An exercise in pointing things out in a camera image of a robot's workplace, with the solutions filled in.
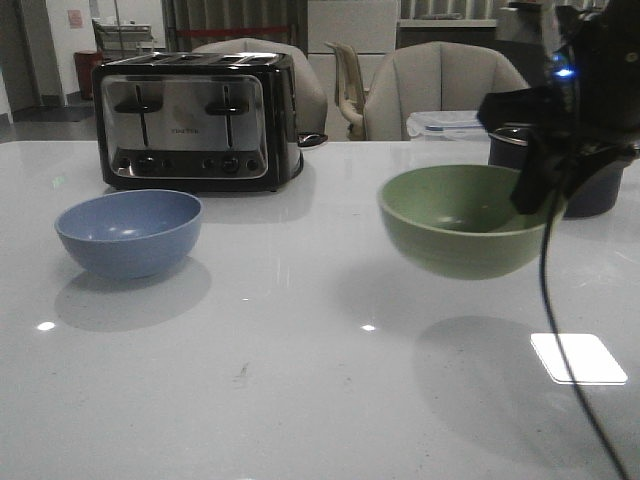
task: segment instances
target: beige chair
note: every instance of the beige chair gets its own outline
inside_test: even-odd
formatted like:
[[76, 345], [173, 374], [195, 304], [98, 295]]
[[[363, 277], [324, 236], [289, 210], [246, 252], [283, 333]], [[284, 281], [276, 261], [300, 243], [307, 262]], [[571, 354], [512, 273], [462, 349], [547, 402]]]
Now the beige chair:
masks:
[[324, 93], [309, 60], [299, 48], [256, 38], [236, 38], [202, 45], [194, 48], [193, 51], [203, 53], [266, 52], [291, 55], [296, 83], [298, 131], [324, 133], [327, 121], [327, 95]]
[[363, 110], [366, 91], [362, 84], [362, 72], [358, 54], [351, 45], [325, 42], [336, 57], [335, 104], [349, 122], [349, 140], [364, 140]]
[[408, 140], [412, 112], [477, 110], [487, 93], [528, 88], [501, 53], [430, 42], [388, 54], [376, 70], [364, 106], [367, 140]]

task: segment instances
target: toaster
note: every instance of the toaster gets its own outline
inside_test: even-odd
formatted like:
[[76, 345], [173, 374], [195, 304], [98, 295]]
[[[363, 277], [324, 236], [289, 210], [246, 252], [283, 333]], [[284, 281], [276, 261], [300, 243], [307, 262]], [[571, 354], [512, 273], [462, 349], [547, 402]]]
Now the toaster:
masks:
[[289, 55], [153, 53], [100, 65], [92, 82], [117, 189], [277, 190], [303, 168]]

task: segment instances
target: trash can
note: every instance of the trash can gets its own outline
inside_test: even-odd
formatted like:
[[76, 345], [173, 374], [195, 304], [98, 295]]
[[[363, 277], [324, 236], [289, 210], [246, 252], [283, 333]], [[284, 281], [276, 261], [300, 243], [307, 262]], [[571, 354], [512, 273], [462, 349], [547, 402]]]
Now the trash can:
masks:
[[83, 50], [73, 54], [78, 74], [78, 85], [80, 86], [80, 97], [83, 100], [93, 99], [93, 89], [91, 87], [91, 70], [102, 63], [102, 52]]

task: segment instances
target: white table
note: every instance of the white table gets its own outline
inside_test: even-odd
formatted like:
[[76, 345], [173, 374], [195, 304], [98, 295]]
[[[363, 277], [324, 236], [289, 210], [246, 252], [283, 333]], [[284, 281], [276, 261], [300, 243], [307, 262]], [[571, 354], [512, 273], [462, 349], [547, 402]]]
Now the white table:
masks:
[[[189, 258], [114, 284], [52, 226], [107, 189], [96, 143], [0, 144], [0, 478], [614, 478], [531, 348], [547, 331], [535, 263], [456, 281], [386, 238], [386, 179], [487, 154], [326, 144], [276, 194], [202, 195]], [[586, 391], [638, 478], [637, 167], [612, 212], [562, 222], [550, 276], [561, 327], [597, 335], [629, 376]]]

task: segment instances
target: blue bowl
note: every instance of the blue bowl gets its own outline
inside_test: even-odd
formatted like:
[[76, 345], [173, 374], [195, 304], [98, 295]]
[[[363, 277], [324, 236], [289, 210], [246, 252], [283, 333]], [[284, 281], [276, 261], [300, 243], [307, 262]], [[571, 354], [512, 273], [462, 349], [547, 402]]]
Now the blue bowl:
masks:
[[63, 212], [55, 229], [71, 257], [102, 277], [161, 273], [184, 258], [200, 234], [202, 203], [172, 190], [131, 190]]

